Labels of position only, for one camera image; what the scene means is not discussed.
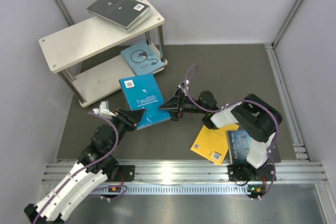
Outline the blue paperback book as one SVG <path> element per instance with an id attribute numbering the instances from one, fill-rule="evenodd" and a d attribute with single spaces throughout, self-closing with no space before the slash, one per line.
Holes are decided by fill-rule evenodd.
<path id="1" fill-rule="evenodd" d="M 159 109 L 164 99 L 154 74 L 123 78 L 119 80 L 119 84 L 130 110 L 145 109 L 138 130 L 171 119 L 168 111 Z"/>

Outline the light blue cat book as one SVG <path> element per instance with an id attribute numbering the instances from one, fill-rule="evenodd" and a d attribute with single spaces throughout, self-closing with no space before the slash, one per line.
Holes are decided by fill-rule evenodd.
<path id="1" fill-rule="evenodd" d="M 122 50 L 121 56 L 136 76 L 153 73 L 164 66 L 160 56 L 145 41 Z"/>

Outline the black shiny book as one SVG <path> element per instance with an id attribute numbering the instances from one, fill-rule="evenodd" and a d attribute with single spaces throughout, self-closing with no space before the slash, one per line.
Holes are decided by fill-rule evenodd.
<path id="1" fill-rule="evenodd" d="M 87 10 L 126 31 L 135 29 L 152 14 L 149 5 L 137 0 L 96 0 Z"/>

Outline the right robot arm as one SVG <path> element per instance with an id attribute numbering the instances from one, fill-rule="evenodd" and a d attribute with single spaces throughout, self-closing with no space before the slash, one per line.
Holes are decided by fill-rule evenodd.
<path id="1" fill-rule="evenodd" d="M 168 111 L 173 121 L 181 119 L 184 113 L 203 113 L 203 124 L 210 130 L 231 124 L 241 126 L 251 137 L 245 166 L 245 174 L 251 180 L 258 180 L 264 174 L 263 165 L 268 161 L 269 149 L 277 139 L 283 121 L 280 112 L 252 93 L 242 101 L 219 108 L 208 90 L 201 92 L 198 99 L 193 99 L 187 90 L 178 88 L 159 109 Z"/>

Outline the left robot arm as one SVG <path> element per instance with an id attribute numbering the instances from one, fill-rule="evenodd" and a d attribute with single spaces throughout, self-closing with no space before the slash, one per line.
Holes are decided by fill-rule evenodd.
<path id="1" fill-rule="evenodd" d="M 42 200 L 28 204 L 24 213 L 30 223 L 65 223 L 74 209 L 100 184 L 114 180 L 119 162 L 112 156 L 127 132 L 134 131 L 146 110 L 116 109 L 94 115 L 105 121 L 96 128 L 90 144 L 82 151 L 71 170 Z"/>

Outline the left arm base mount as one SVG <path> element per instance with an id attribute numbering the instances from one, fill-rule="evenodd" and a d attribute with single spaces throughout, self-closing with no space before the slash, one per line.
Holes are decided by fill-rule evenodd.
<path id="1" fill-rule="evenodd" d="M 135 177 L 135 166 L 134 165 L 120 165 L 116 175 L 111 178 L 110 182 L 132 182 Z"/>

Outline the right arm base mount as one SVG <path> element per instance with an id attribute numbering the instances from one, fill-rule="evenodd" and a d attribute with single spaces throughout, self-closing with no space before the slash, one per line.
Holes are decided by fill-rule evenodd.
<path id="1" fill-rule="evenodd" d="M 265 163 L 260 168 L 254 168 L 244 161 L 241 164 L 228 165 L 228 175 L 230 182 L 271 182 L 276 180 L 276 172 L 272 163 Z"/>

